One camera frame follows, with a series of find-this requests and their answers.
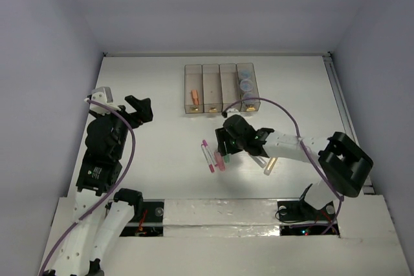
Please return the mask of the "green highlighter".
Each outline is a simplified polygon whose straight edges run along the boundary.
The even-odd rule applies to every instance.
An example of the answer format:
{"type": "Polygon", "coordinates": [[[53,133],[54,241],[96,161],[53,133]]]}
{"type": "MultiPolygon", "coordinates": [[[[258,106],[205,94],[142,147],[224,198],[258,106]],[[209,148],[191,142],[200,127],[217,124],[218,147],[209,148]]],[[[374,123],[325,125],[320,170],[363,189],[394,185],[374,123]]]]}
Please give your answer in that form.
{"type": "Polygon", "coordinates": [[[223,159],[224,159],[224,163],[226,163],[226,164],[228,164],[230,162],[230,156],[229,155],[225,155],[223,157],[223,159]]]}

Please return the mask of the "pink highlighter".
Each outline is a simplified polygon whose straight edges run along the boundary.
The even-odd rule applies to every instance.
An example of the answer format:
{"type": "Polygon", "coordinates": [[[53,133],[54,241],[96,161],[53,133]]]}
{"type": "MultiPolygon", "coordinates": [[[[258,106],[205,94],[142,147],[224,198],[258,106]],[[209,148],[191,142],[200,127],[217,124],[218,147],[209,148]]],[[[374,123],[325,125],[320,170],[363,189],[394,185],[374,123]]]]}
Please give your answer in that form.
{"type": "Polygon", "coordinates": [[[223,157],[221,156],[219,151],[214,152],[214,157],[216,161],[216,168],[218,168],[220,171],[225,171],[226,167],[224,164],[223,157]]]}

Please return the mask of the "grey marker orange tip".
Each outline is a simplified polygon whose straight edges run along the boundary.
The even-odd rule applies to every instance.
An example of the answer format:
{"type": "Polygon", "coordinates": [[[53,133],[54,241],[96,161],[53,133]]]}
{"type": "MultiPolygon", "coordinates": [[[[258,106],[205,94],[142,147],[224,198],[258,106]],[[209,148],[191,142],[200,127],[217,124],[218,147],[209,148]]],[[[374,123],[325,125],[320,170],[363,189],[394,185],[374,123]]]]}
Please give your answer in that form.
{"type": "Polygon", "coordinates": [[[261,167],[265,168],[267,166],[267,161],[261,158],[260,156],[254,156],[253,159],[261,167]]]}

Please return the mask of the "white pen pink cap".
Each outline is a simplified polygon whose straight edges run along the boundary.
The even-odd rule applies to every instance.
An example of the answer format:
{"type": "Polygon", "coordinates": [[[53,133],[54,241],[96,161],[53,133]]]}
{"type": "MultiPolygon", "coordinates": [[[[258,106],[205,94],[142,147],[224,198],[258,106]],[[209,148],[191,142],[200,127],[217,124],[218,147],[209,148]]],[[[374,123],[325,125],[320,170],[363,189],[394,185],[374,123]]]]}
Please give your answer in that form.
{"type": "Polygon", "coordinates": [[[201,148],[205,155],[206,161],[208,163],[210,172],[214,173],[215,172],[215,159],[213,157],[213,153],[211,152],[206,140],[202,141],[201,148]]]}

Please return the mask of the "yellow clear marker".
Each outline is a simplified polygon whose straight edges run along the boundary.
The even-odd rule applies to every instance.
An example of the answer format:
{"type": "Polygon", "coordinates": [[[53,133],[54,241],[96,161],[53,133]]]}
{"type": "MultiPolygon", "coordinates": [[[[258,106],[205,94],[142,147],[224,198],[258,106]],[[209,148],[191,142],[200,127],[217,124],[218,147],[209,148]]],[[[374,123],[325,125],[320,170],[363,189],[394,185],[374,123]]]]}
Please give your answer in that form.
{"type": "Polygon", "coordinates": [[[271,174],[277,160],[278,159],[276,157],[272,157],[269,159],[263,171],[265,175],[269,176],[271,174]]]}

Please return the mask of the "clear round clip tub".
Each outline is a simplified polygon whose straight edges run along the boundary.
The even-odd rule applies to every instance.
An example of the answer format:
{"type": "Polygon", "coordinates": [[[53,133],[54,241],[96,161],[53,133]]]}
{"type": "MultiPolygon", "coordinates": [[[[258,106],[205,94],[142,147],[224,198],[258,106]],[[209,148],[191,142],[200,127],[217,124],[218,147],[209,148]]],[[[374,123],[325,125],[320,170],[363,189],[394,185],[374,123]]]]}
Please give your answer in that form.
{"type": "Polygon", "coordinates": [[[241,80],[239,86],[243,92],[251,92],[254,89],[254,84],[250,79],[241,80]]]}

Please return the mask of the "orange highlighter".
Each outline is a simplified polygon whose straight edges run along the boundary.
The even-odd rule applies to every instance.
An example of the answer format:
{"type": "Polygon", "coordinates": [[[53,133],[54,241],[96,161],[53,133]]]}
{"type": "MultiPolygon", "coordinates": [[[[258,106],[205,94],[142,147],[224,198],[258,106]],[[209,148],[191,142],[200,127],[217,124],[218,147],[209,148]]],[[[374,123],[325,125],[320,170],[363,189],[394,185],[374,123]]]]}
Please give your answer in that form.
{"type": "Polygon", "coordinates": [[[199,99],[199,93],[197,89],[192,89],[190,91],[191,94],[191,99],[193,101],[194,105],[199,105],[200,104],[200,99],[199,99]]]}

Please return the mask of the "blue clip tub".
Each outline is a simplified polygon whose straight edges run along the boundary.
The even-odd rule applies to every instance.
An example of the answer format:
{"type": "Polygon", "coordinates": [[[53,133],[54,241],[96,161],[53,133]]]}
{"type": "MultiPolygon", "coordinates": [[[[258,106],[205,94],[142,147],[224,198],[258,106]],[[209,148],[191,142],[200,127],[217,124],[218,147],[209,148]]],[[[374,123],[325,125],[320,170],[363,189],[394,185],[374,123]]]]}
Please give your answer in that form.
{"type": "Polygon", "coordinates": [[[244,80],[244,79],[250,79],[252,74],[249,68],[239,68],[238,75],[242,80],[244,80]]]}

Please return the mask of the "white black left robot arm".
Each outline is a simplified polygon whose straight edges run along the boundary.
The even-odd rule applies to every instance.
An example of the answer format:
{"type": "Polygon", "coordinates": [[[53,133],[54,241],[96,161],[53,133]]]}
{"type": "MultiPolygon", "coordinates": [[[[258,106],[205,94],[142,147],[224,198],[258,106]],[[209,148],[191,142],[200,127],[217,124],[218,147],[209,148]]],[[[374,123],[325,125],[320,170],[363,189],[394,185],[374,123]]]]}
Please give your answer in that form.
{"type": "Polygon", "coordinates": [[[76,181],[72,224],[49,251],[40,275],[104,275],[104,262],[126,224],[146,214],[142,193],[119,185],[134,158],[134,130],[153,119],[151,100],[126,96],[134,112],[114,105],[102,91],[92,93],[85,101],[93,120],[86,128],[86,151],[76,181]],[[122,166],[128,136],[133,140],[131,155],[127,165],[122,166]]]}

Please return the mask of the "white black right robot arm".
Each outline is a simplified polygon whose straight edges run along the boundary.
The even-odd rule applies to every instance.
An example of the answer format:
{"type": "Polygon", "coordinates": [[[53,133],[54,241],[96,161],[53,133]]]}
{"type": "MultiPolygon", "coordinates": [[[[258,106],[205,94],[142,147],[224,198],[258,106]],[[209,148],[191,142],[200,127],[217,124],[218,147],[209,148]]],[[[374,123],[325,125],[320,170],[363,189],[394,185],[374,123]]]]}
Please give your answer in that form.
{"type": "Polygon", "coordinates": [[[357,197],[373,168],[373,160],[342,132],[328,138],[303,138],[271,128],[254,129],[242,116],[233,115],[215,135],[221,156],[245,151],[314,166],[321,180],[307,186],[298,200],[278,205],[278,217],[284,222],[314,220],[335,199],[357,197]]]}

